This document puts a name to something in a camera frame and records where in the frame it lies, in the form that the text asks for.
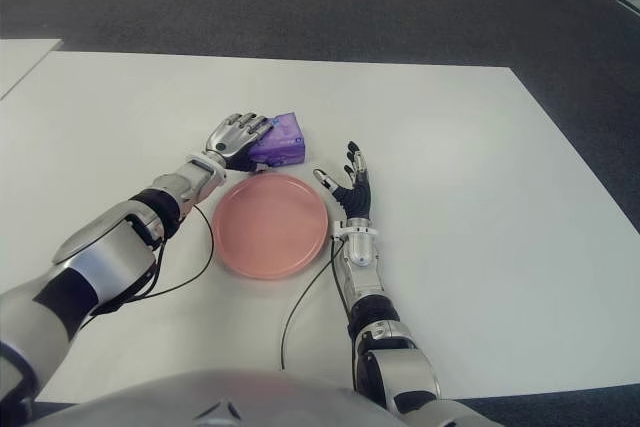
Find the dark floor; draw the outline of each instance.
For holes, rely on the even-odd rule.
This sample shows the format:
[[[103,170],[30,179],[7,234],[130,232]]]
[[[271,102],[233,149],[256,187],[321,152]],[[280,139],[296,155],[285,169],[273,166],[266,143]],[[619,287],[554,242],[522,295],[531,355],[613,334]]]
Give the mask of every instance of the dark floor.
[[[640,17],[613,0],[1,1],[0,35],[60,37],[68,50],[511,67],[640,230]],[[542,423],[508,414],[625,425],[616,409],[635,405],[637,423],[640,394],[624,389],[606,405],[478,405],[531,426]]]

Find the wire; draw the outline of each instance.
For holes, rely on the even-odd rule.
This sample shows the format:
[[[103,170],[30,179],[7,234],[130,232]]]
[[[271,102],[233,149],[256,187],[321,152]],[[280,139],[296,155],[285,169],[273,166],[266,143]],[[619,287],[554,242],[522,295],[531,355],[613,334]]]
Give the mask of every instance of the wire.
[[[347,301],[344,298],[344,294],[342,293],[342,289],[340,288],[340,282],[338,281],[338,273],[336,272],[336,256],[333,255],[333,244],[331,245],[331,272],[333,273],[333,280],[336,284],[336,289],[338,290],[338,295],[340,295],[340,300],[342,301],[342,307],[344,307],[344,313],[347,316],[347,322],[351,319],[351,315],[349,314],[349,308],[347,307]],[[351,384],[353,385],[353,390],[356,390],[356,344],[355,340],[351,340]]]
[[[173,292],[174,290],[178,290],[179,288],[184,287],[185,285],[190,284],[191,282],[193,282],[196,279],[198,279],[198,277],[200,277],[202,274],[204,274],[205,271],[209,268],[209,265],[211,264],[211,260],[213,259],[213,252],[214,252],[214,248],[215,248],[215,244],[213,242],[213,228],[211,227],[211,223],[209,222],[209,219],[207,219],[207,216],[204,214],[204,212],[202,212],[202,210],[200,210],[200,207],[198,207],[197,205],[194,205],[193,208],[196,209],[200,213],[200,216],[206,222],[207,228],[209,229],[209,233],[211,234],[211,250],[209,251],[209,258],[207,259],[206,264],[204,264],[204,267],[202,268],[202,270],[200,270],[200,272],[198,272],[196,275],[191,277],[189,280],[185,280],[181,284],[175,285],[175,286],[170,287],[170,288],[165,289],[165,290],[161,290],[160,292],[156,292],[154,294],[146,295],[143,298],[135,300],[134,302],[137,302],[138,300],[150,299],[152,297],[158,297],[159,295],[168,294],[169,292]]]
[[[126,302],[127,304],[130,302],[136,302],[138,300],[142,300],[143,298],[145,298],[158,283],[158,279],[160,278],[160,267],[162,266],[162,259],[164,257],[164,248],[166,247],[166,245],[167,245],[166,240],[160,245],[160,250],[158,252],[158,262],[156,263],[156,268],[155,268],[155,271],[153,272],[153,280],[151,281],[151,284],[149,284],[149,287],[147,287],[147,290],[145,290],[142,294],[134,295],[129,300],[127,300]]]
[[[291,319],[293,318],[293,314],[295,314],[296,309],[298,308],[298,306],[302,302],[302,299],[304,299],[304,296],[307,295],[307,292],[309,292],[309,289],[311,289],[311,287],[313,287],[313,284],[316,282],[316,280],[318,280],[318,278],[324,273],[324,271],[327,270],[327,267],[329,267],[330,265],[333,264],[333,261],[338,256],[338,254],[342,250],[343,246],[344,246],[344,242],[342,242],[342,245],[340,245],[340,248],[338,249],[338,251],[334,253],[335,244],[334,244],[333,240],[331,241],[331,258],[329,259],[329,261],[326,264],[324,264],[324,266],[318,271],[318,273],[313,277],[313,279],[311,279],[311,282],[309,282],[307,284],[305,289],[302,291],[302,294],[300,294],[300,297],[298,297],[298,300],[296,300],[296,303],[294,304],[293,308],[291,309],[291,312],[289,312],[289,317],[287,317],[287,321],[284,324],[284,329],[282,330],[282,337],[280,337],[280,370],[285,370],[284,346],[285,346],[285,341],[286,341],[286,338],[287,338],[287,331],[289,330],[289,324],[291,323]]]
[[[131,297],[125,303],[130,304],[130,303],[133,303],[133,302],[139,302],[140,300],[146,300],[146,299],[150,299],[152,297],[157,297],[159,295],[163,295],[163,294],[167,294],[169,292],[173,292],[174,290],[177,290],[177,289],[179,289],[181,287],[184,287],[187,284],[190,284],[191,282],[196,280],[198,277],[200,277],[202,274],[204,274],[204,272],[207,270],[207,268],[209,268],[209,265],[211,264],[211,260],[213,259],[213,252],[214,252],[214,247],[215,247],[215,244],[214,244],[214,241],[213,241],[213,228],[211,227],[211,223],[209,222],[209,219],[207,219],[207,216],[204,214],[204,212],[202,212],[202,210],[200,210],[200,208],[197,205],[194,205],[193,208],[196,209],[200,213],[200,216],[204,219],[205,223],[207,224],[207,228],[209,229],[209,233],[211,234],[211,250],[209,251],[209,258],[207,259],[207,263],[204,264],[204,267],[200,270],[200,272],[198,272],[196,275],[194,275],[190,279],[185,280],[181,284],[178,284],[178,285],[176,285],[174,287],[171,287],[169,289],[162,290],[160,292],[156,292],[154,294],[151,294],[150,292],[156,286],[156,284],[158,283],[158,278],[160,277],[160,267],[162,266],[162,259],[164,258],[164,249],[165,249],[165,246],[167,244],[166,241],[164,241],[162,243],[162,245],[160,246],[160,250],[158,252],[157,267],[155,269],[153,280],[151,281],[151,284],[149,285],[149,287],[142,294],[139,294],[139,295],[136,295],[134,297]],[[79,330],[84,329],[87,325],[89,325],[91,322],[93,322],[93,320],[95,320],[100,315],[104,315],[104,314],[98,314],[98,315],[92,316],[90,319],[88,319],[84,324],[82,324],[80,326]]]
[[[94,316],[93,316],[93,317],[91,317],[89,320],[87,320],[84,324],[82,324],[82,325],[80,326],[80,329],[78,329],[78,330],[82,330],[82,329],[84,329],[87,325],[89,325],[91,322],[93,322],[93,321],[94,321],[95,319],[97,319],[97,318],[98,318],[98,316],[97,316],[97,315],[94,315]]]
[[[349,308],[347,307],[347,301],[344,298],[344,294],[342,293],[342,289],[340,288],[340,282],[338,281],[338,273],[336,272],[336,263],[335,263],[335,258],[336,256],[333,255],[333,249],[334,249],[334,243],[331,243],[331,272],[333,273],[333,281],[336,283],[336,289],[338,289],[338,295],[340,295],[340,301],[342,302],[342,307],[344,308],[344,313],[347,316],[347,319],[349,319]]]

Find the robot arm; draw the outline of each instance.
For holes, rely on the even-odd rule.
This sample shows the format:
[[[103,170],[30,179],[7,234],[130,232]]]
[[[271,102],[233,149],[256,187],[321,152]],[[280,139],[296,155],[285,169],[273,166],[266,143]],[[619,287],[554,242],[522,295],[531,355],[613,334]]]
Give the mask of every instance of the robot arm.
[[[230,116],[202,153],[87,224],[60,246],[47,273],[0,296],[3,415],[28,415],[87,315],[117,310],[147,284],[157,268],[153,251],[226,180],[225,168],[255,169],[248,151],[270,128],[263,116]]]
[[[344,246],[336,259],[341,297],[349,318],[354,349],[354,388],[409,425],[497,426],[454,401],[440,400],[440,387],[429,360],[400,321],[378,275],[377,231],[369,219],[371,189],[364,156],[350,142],[345,166],[352,188],[340,186],[324,171],[315,177],[345,210],[334,240]]]

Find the purple package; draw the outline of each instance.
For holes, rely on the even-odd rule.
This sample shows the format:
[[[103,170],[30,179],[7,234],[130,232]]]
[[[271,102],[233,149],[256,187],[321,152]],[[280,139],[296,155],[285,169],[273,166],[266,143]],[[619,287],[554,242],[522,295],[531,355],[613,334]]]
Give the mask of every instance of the purple package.
[[[249,157],[271,167],[304,162],[304,137],[296,114],[278,115],[269,119],[269,122],[273,129],[251,147]]]

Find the white table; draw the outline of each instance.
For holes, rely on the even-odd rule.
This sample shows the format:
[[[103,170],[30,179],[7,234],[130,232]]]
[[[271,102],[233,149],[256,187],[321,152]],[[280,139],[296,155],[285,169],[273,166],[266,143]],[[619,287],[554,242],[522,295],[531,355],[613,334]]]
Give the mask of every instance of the white table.
[[[505,68],[52,52],[0,109],[2,288],[173,171],[223,116],[291,110],[308,161],[282,172],[315,185],[315,166],[341,176],[349,139],[365,152],[383,277],[445,396],[640,381],[640,236]],[[193,215],[168,244],[160,287],[200,269],[208,242]],[[277,369],[283,318],[327,256],[274,282],[216,265],[183,291],[97,319],[41,398],[84,401],[202,368]],[[296,375],[349,385],[330,275],[303,303],[287,358]]]
[[[59,39],[0,39],[0,99],[59,44]]]

